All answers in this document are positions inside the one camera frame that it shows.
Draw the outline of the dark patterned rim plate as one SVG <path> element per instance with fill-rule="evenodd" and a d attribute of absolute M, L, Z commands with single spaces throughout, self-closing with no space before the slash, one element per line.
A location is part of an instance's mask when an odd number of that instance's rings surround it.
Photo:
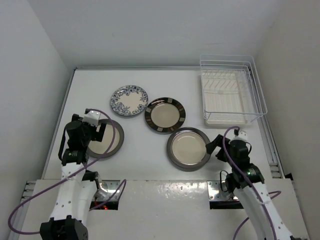
<path fill-rule="evenodd" d="M 178 100 L 171 97 L 160 97 L 148 104 L 144 112 L 144 119 L 152 130 L 169 134 L 184 124 L 186 110 Z"/>

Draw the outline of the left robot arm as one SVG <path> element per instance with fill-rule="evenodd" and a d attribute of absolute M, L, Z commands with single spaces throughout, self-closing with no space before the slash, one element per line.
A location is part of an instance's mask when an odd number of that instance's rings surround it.
<path fill-rule="evenodd" d="M 58 158 L 61 179 L 58 195 L 49 220 L 40 226 L 43 240 L 86 240 L 86 220 L 92 199 L 99 189 L 98 173 L 86 171 L 87 149 L 92 141 L 101 142 L 106 124 L 99 123 L 100 112 L 86 111 L 83 117 L 74 114 L 63 130 Z"/>

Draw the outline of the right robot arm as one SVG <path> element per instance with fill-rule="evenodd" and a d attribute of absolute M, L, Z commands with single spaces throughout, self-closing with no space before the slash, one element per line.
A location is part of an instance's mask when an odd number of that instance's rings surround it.
<path fill-rule="evenodd" d="M 240 134 L 228 139 L 219 134 L 208 143 L 206 152 L 231 166 L 226 176 L 227 191 L 236 196 L 250 220 L 259 240 L 294 240 L 294 235 L 280 217 L 259 168 L 251 163 L 250 144 Z"/>

